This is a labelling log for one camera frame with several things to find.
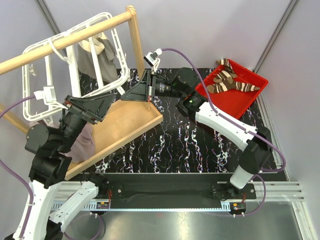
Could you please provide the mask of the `lilac sock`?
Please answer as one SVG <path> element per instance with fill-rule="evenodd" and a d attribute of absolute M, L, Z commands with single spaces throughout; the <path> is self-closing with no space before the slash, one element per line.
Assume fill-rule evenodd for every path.
<path fill-rule="evenodd" d="M 93 138 L 93 126 L 87 123 L 75 140 L 68 153 L 72 163 L 82 163 L 95 155 L 95 141 Z"/>

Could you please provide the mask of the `white plastic sock hanger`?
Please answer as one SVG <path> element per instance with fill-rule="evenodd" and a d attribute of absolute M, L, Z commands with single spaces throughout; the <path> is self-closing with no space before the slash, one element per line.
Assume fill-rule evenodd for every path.
<path fill-rule="evenodd" d="M 87 94 L 81 93 L 80 88 L 80 77 L 81 73 L 78 70 L 77 59 L 78 59 L 78 43 L 83 41 L 79 40 L 77 43 L 67 46 L 65 48 L 66 55 L 61 55 L 60 52 L 55 48 L 54 53 L 64 62 L 68 64 L 69 75 L 70 75 L 70 85 L 71 85 L 71 93 L 74 97 L 83 98 L 95 96 L 98 94 L 102 94 L 105 92 L 109 92 L 111 90 L 116 89 L 121 95 L 124 94 L 123 84 L 130 79 L 130 69 L 126 62 L 126 55 L 123 52 L 120 39 L 118 37 L 118 33 L 116 28 L 111 28 L 111 36 L 110 40 L 111 44 L 114 46 L 116 51 L 116 57 L 114 59 L 114 64 L 116 66 L 117 71 L 117 80 L 113 82 L 105 82 L 102 79 L 100 67 L 98 65 L 97 54 L 94 48 L 93 36 L 98 35 L 100 33 L 104 33 L 103 30 L 98 32 L 97 34 L 87 37 L 84 40 L 89 40 L 91 47 L 91 54 L 93 57 L 93 63 L 96 73 L 96 81 L 97 81 L 97 89 L 93 90 Z M 46 85 L 45 86 L 54 86 L 53 74 L 52 74 L 52 65 L 51 65 L 51 57 L 49 55 L 44 57 L 44 65 L 45 65 L 45 76 L 46 76 Z M 40 112 L 32 113 L 31 111 L 31 102 L 26 101 L 22 104 L 22 115 L 27 121 L 38 121 L 45 120 L 46 122 L 52 122 L 52 116 L 58 112 L 60 112 L 62 108 L 49 108 L 47 110 L 43 110 Z"/>

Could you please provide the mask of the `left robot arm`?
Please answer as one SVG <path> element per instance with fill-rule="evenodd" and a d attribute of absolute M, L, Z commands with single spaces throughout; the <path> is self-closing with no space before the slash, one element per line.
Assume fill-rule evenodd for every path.
<path fill-rule="evenodd" d="M 25 149 L 34 154 L 29 182 L 5 163 L 0 165 L 27 189 L 28 198 L 16 231 L 8 240 L 61 240 L 77 214 L 94 198 L 112 197 L 107 178 L 92 172 L 79 189 L 56 211 L 51 211 L 72 161 L 66 156 L 87 123 L 102 122 L 115 99 L 112 93 L 89 97 L 68 95 L 57 128 L 37 124 L 26 134 Z"/>

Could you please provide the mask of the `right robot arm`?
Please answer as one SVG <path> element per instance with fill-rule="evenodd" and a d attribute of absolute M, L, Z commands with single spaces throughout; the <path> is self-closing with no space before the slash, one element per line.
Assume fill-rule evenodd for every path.
<path fill-rule="evenodd" d="M 245 186 L 259 173 L 272 155 L 271 132 L 247 125 L 217 107 L 196 91 L 198 76 L 191 68 L 183 67 L 173 79 L 146 69 L 142 79 L 127 90 L 122 101 L 151 102 L 155 96 L 177 98 L 176 108 L 185 117 L 206 125 L 231 140 L 241 151 L 238 166 L 229 181 L 212 186 L 212 193 L 221 201 L 244 198 Z"/>

